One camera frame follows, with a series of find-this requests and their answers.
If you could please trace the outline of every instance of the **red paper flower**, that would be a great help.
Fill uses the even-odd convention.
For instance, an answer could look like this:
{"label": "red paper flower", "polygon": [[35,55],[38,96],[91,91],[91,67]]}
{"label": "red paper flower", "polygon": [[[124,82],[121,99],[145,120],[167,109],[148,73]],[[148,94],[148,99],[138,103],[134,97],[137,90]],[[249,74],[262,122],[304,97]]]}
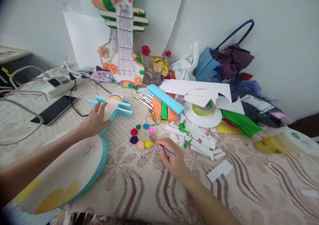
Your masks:
{"label": "red paper flower", "polygon": [[170,50],[166,50],[165,51],[165,55],[167,56],[167,57],[172,57],[172,52],[170,51]]}
{"label": "red paper flower", "polygon": [[145,46],[142,46],[142,53],[145,56],[148,56],[151,53],[151,51],[150,51],[149,47],[145,45]]}

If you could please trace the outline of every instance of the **red paint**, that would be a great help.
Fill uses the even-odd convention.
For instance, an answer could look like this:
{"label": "red paint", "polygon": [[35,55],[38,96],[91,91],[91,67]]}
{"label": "red paint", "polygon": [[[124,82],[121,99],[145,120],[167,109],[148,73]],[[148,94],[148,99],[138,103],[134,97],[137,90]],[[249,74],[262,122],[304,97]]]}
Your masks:
{"label": "red paint", "polygon": [[134,129],[131,130],[131,135],[132,136],[136,136],[138,132],[139,132],[139,130],[134,128]]}

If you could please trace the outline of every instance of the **white plastic bag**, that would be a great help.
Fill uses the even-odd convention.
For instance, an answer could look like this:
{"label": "white plastic bag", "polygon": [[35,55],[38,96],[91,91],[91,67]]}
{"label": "white plastic bag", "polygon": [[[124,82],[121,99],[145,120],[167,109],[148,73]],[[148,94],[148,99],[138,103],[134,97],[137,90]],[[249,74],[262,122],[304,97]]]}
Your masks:
{"label": "white plastic bag", "polygon": [[[198,47],[199,43],[195,42],[194,46],[190,46],[190,50],[185,56],[168,68],[168,75],[171,79],[196,81],[196,78],[193,76],[193,71],[197,67],[199,60]],[[191,56],[193,56],[192,63],[187,61],[187,58]]]}

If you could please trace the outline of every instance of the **smartphone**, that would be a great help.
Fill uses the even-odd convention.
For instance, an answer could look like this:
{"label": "smartphone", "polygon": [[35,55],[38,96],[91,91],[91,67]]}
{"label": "smartphone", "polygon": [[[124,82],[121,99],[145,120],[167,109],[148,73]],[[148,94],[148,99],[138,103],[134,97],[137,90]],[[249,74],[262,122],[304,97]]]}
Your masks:
{"label": "smartphone", "polygon": [[[71,97],[72,103],[76,102],[77,98]],[[71,106],[71,101],[69,96],[62,96],[56,102],[54,102],[51,106],[46,108],[44,111],[40,113],[43,117],[43,125],[49,126],[51,125],[60,115],[62,115],[69,107]],[[31,123],[39,124],[40,119],[38,117],[33,118]]]}

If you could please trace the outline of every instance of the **purple cloth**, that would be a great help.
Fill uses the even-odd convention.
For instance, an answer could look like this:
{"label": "purple cloth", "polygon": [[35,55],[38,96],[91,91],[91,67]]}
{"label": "purple cloth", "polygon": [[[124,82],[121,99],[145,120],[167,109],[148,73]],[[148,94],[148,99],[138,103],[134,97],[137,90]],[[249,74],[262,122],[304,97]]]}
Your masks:
{"label": "purple cloth", "polygon": [[236,76],[237,70],[248,67],[254,56],[250,55],[249,51],[240,48],[236,43],[227,47],[224,52],[213,54],[213,59],[222,66],[222,79],[230,79]]}

